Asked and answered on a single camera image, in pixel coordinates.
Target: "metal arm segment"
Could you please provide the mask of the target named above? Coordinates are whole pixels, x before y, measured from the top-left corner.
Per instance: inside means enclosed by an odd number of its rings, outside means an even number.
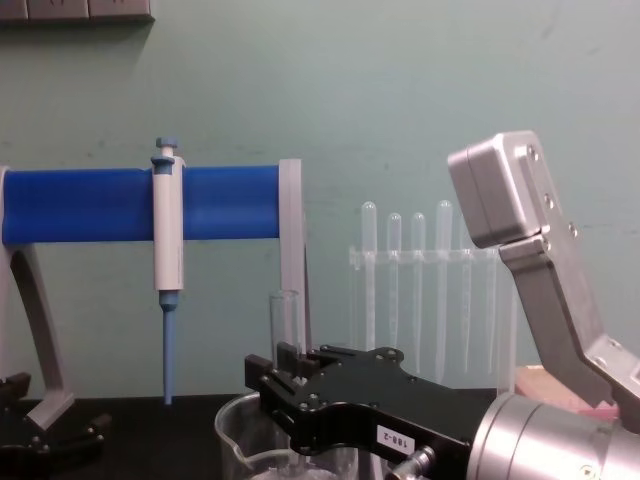
[[[590,405],[618,402],[640,432],[640,361],[604,331],[535,133],[454,153],[449,172],[473,242],[498,245],[513,274],[542,364]]]

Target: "electrical outlet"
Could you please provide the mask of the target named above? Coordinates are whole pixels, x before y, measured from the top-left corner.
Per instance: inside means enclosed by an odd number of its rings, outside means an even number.
[[[151,17],[150,0],[89,0],[92,18]]]
[[[30,20],[80,20],[89,18],[87,0],[28,0]]]
[[[0,22],[26,19],[27,0],[0,0]]]

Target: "label sticker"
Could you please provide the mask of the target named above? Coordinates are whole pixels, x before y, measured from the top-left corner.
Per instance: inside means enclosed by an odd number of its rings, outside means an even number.
[[[407,437],[406,435],[402,435],[398,432],[394,432],[393,430],[383,427],[382,425],[378,425],[377,437],[378,443],[380,445],[392,448],[406,455],[411,455],[416,451],[416,441],[413,438]]]

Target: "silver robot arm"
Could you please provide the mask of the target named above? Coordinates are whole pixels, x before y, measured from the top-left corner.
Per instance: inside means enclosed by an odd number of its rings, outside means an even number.
[[[616,401],[622,426],[502,396],[473,443],[468,480],[640,478],[640,361],[604,331],[533,132],[501,133],[449,156],[473,242],[498,245],[544,367],[592,406]]]

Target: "pink object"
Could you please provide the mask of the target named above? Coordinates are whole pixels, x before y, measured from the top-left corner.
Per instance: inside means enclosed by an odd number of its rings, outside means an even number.
[[[603,420],[618,418],[618,406],[602,402],[591,408],[584,400],[561,384],[542,365],[516,369],[516,393],[554,407]]]

